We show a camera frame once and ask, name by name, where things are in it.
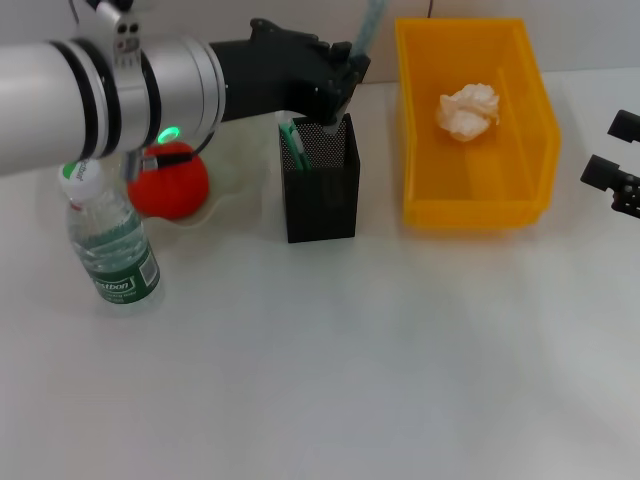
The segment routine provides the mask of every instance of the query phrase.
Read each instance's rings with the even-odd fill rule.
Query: plastic bottle
[[[61,167],[59,180],[70,199],[69,239],[100,296],[122,315],[159,303],[160,270],[140,216],[109,184],[100,162]]]

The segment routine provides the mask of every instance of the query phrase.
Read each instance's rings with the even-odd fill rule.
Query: white tabletop
[[[640,222],[579,178],[591,153],[640,173],[606,134],[640,70],[546,81],[565,146],[537,226],[402,227],[396,87],[367,86],[357,237],[286,243],[267,141],[210,225],[148,224],[167,294],[136,318],[96,309],[54,172],[0,180],[0,478],[638,478]]]

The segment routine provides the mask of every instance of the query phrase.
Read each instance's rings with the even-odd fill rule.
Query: bottle cap
[[[81,160],[60,167],[58,174],[64,193],[72,201],[84,202],[100,195],[105,179],[98,160]]]

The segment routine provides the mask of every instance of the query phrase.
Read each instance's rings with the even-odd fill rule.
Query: black mesh pen holder
[[[310,169],[296,166],[280,132],[282,190],[289,243],[351,238],[356,234],[360,156],[345,115],[336,135],[309,119],[294,120]]]

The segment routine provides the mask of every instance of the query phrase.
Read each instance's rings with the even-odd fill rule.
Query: yellow plastic bin
[[[561,136],[524,22],[398,19],[405,223],[506,229],[551,203]],[[500,95],[500,123],[461,143],[440,129],[440,95],[469,83]]]

